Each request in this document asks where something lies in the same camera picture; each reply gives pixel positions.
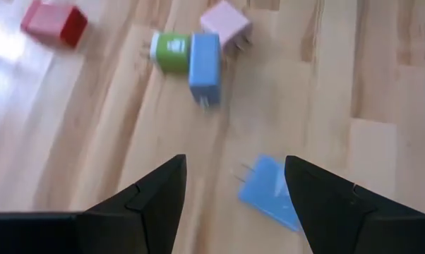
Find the green power adapter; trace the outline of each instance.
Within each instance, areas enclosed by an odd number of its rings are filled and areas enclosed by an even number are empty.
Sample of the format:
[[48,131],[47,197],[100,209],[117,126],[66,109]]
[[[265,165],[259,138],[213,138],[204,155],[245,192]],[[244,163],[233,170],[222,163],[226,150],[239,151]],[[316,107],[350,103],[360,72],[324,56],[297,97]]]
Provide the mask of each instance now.
[[156,32],[151,39],[150,59],[164,73],[187,73],[189,70],[190,36],[172,32]]

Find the black object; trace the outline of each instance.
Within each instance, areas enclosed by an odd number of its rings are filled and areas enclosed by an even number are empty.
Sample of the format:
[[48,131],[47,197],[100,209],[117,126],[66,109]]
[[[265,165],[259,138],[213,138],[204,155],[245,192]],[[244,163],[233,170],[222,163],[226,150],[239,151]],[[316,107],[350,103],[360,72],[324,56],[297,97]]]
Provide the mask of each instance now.
[[0,254],[172,253],[185,191],[177,155],[85,212],[0,214]]
[[425,253],[425,214],[298,157],[285,178],[313,253]]

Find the light blue power adapter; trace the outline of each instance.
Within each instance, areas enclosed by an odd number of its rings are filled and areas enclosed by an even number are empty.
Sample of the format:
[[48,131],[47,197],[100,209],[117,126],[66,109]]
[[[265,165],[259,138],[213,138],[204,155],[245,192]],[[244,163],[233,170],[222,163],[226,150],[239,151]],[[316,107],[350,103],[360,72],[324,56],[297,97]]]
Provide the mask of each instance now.
[[204,107],[220,103],[220,41],[215,33],[191,37],[189,87],[193,98]]
[[301,228],[289,196],[285,166],[272,157],[260,155],[239,191],[239,199],[292,231]]

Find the red power adapter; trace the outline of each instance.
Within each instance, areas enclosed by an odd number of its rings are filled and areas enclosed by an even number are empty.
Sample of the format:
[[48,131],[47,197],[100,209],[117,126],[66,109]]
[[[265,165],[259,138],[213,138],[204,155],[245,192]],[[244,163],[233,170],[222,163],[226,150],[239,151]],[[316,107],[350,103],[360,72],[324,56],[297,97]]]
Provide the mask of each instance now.
[[21,22],[21,29],[45,44],[76,47],[88,20],[70,4],[44,4],[33,1]]

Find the wooden floor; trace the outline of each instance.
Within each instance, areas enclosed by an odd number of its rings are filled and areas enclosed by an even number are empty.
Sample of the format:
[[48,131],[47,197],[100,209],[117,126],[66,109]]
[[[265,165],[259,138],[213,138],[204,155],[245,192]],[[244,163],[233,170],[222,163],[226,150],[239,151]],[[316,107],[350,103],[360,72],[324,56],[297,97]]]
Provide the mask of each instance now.
[[91,26],[71,52],[19,32],[30,0],[0,0],[0,211],[86,209],[185,153],[174,253],[308,253],[237,200],[266,153],[425,212],[425,0],[232,0],[253,46],[207,112],[141,51],[154,30],[199,31],[216,0],[74,2]]

